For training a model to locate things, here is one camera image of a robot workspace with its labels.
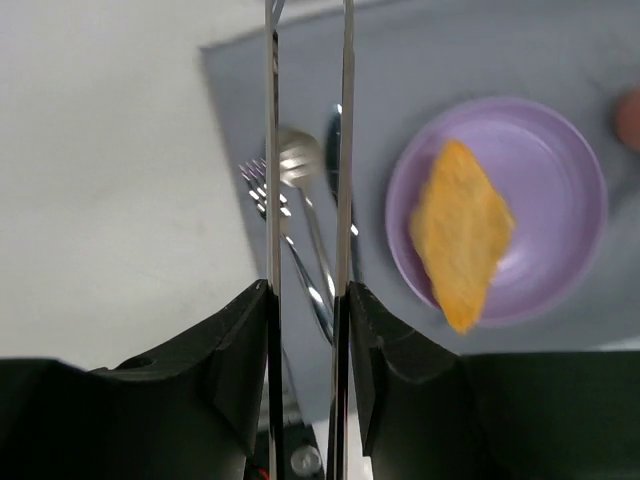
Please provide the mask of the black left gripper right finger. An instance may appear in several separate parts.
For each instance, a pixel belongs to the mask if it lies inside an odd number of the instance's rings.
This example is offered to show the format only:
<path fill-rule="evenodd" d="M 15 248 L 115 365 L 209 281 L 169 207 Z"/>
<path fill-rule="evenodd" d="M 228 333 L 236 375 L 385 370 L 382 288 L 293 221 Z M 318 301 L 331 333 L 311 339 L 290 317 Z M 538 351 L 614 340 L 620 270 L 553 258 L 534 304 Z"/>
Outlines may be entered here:
<path fill-rule="evenodd" d="M 378 479 L 635 479 L 634 351 L 457 355 L 349 288 L 362 449 Z"/>

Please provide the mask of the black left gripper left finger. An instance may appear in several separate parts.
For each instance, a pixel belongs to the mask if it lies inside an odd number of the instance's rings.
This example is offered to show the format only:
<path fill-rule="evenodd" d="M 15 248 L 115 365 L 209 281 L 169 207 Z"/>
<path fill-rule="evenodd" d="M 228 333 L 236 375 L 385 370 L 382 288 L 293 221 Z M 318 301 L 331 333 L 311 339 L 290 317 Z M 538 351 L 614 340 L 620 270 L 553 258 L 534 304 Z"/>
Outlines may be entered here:
<path fill-rule="evenodd" d="M 5 479 L 239 479 L 266 364 L 267 285 L 114 369 L 1 363 Z"/>

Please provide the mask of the long golden bread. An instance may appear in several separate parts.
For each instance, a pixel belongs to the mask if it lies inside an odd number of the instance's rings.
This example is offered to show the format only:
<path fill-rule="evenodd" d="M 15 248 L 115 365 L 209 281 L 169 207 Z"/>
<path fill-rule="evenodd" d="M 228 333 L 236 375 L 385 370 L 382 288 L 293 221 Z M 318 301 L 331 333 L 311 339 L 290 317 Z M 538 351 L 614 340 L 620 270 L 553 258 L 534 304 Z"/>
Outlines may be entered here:
<path fill-rule="evenodd" d="M 480 320 L 516 221 L 469 147 L 444 143 L 411 212 L 409 233 L 448 324 Z"/>

